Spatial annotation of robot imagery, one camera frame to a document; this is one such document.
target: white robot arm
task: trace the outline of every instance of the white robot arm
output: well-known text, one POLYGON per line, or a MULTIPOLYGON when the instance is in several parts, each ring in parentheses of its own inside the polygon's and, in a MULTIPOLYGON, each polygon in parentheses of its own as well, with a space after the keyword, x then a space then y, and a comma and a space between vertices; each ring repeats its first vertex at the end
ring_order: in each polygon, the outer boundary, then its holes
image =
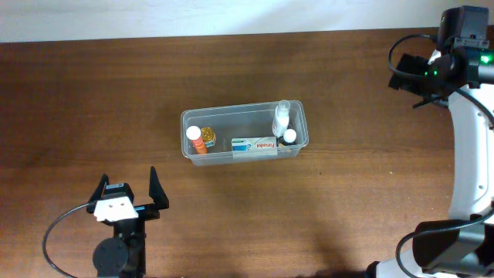
MULTIPOLYGON (((390 86, 421 95, 425 101, 420 105, 436 103, 447 107, 455 129, 455 187, 448 214, 449 219, 454 220, 424 222, 417 227, 417 232, 458 224, 468 227, 411 237, 414 238, 412 249, 403 252, 399 259, 371 264, 366 272, 369 278, 494 276, 494 217, 491 216, 494 203, 494 69, 491 62, 494 55, 487 50, 488 12, 486 8, 468 6, 446 11, 439 30, 438 50, 427 63, 406 55, 398 69, 390 63, 395 72, 390 86), (424 85, 432 77, 440 81, 433 86, 424 85), (397 81, 400 78, 414 81, 403 84, 397 81)), ((390 61, 397 44, 390 51, 390 61)))

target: white bottle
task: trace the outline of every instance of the white bottle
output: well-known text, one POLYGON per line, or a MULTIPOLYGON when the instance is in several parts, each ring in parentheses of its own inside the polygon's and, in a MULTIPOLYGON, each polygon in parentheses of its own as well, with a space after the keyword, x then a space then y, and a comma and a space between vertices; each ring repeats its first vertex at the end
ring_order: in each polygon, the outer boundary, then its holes
POLYGON ((275 118, 272 120, 272 133, 276 137, 282 137, 288 128, 290 102, 282 100, 275 109, 275 118))

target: brown wooden surface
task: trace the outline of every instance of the brown wooden surface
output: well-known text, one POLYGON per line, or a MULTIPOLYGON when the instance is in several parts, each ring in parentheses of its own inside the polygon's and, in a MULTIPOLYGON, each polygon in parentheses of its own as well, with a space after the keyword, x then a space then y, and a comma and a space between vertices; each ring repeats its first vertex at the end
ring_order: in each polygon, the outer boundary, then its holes
MULTIPOLYGON (((454 179, 449 112, 387 88, 387 50, 413 32, 436 29, 0 45, 1 276, 58 277, 41 252, 49 223, 102 173, 149 202, 151 165, 171 208, 147 224, 149 276, 309 276, 391 258, 419 222, 446 217, 454 179), (182 156, 182 111, 281 99, 304 105, 298 157, 198 168, 182 156)), ((95 276, 111 234, 77 212, 49 253, 95 276)))

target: bottle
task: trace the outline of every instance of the bottle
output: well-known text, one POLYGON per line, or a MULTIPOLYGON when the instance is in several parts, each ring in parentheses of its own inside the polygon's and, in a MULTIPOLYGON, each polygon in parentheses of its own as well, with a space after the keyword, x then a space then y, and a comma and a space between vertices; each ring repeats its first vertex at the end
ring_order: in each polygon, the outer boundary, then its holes
POLYGON ((275 109, 275 118, 272 120, 272 133, 276 137, 282 137, 288 128, 290 102, 282 100, 275 109))
POLYGON ((198 154, 207 154, 208 149, 202 140, 201 128, 196 126, 191 126, 185 131, 187 134, 187 138, 192 141, 192 145, 195 147, 195 150, 198 154))
POLYGON ((296 144, 296 131, 293 129, 287 129, 282 138, 279 139, 279 144, 282 146, 293 146, 296 144))

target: white bottle cap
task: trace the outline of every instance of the white bottle cap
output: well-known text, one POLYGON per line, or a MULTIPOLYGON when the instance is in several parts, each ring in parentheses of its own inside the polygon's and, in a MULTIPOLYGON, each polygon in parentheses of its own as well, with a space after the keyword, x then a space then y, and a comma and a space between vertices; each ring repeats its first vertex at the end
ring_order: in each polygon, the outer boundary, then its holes
POLYGON ((283 135, 283 140, 286 143, 293 143, 295 142, 296 139, 296 132, 293 129, 288 129, 285 131, 285 134, 283 135))
POLYGON ((290 112, 290 102, 287 100, 280 101, 276 109, 276 115, 278 117, 288 117, 289 112, 290 112))
POLYGON ((191 126, 185 131, 187 138, 192 141, 196 141, 201 137, 201 128, 196 126, 191 126))

